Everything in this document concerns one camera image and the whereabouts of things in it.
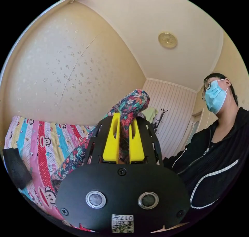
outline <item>door frame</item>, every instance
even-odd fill
[[[187,129],[186,129],[186,131],[185,131],[185,133],[184,133],[184,135],[183,135],[183,137],[182,137],[182,140],[181,140],[181,142],[179,143],[179,145],[178,145],[178,147],[177,147],[177,149],[176,149],[174,155],[177,155],[177,153],[179,153],[180,151],[184,150],[185,145],[186,145],[186,143],[187,143],[187,141],[188,141],[188,139],[189,139],[189,136],[190,136],[190,134],[191,134],[191,130],[192,130],[192,128],[193,128],[193,121],[194,121],[194,118],[197,117],[197,116],[200,116],[199,125],[198,125],[198,127],[197,127],[197,129],[196,129],[196,132],[198,132],[199,127],[200,127],[200,122],[201,122],[201,120],[202,120],[203,112],[204,112],[204,108],[203,108],[202,110],[200,110],[199,112],[194,113],[194,114],[191,115],[190,120],[189,120],[189,124],[188,124],[188,126],[187,126]]]

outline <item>ear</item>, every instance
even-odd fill
[[[225,78],[225,82],[226,82],[226,84],[228,85],[228,87],[231,86],[231,82],[230,82],[230,80],[229,80],[228,78]]]

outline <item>striped wall panel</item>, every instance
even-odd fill
[[[168,110],[157,130],[162,156],[174,155],[187,129],[195,104],[196,93],[167,82],[147,79],[143,90],[150,96],[150,107],[158,110],[153,123],[161,115],[161,108]]]

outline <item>ceiling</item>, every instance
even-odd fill
[[[223,30],[188,0],[76,0],[101,15],[120,35],[147,78],[198,91],[218,61]],[[158,35],[173,33],[174,49]]]

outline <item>floral pants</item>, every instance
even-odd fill
[[[112,116],[117,112],[121,114],[119,159],[126,164],[129,163],[129,126],[137,116],[145,118],[141,112],[148,107],[149,101],[148,94],[143,90],[137,89],[120,100],[104,116],[104,118]],[[56,193],[66,175],[84,164],[85,152],[93,131],[94,129],[83,138],[79,146],[71,152],[62,165],[51,175],[51,183]]]

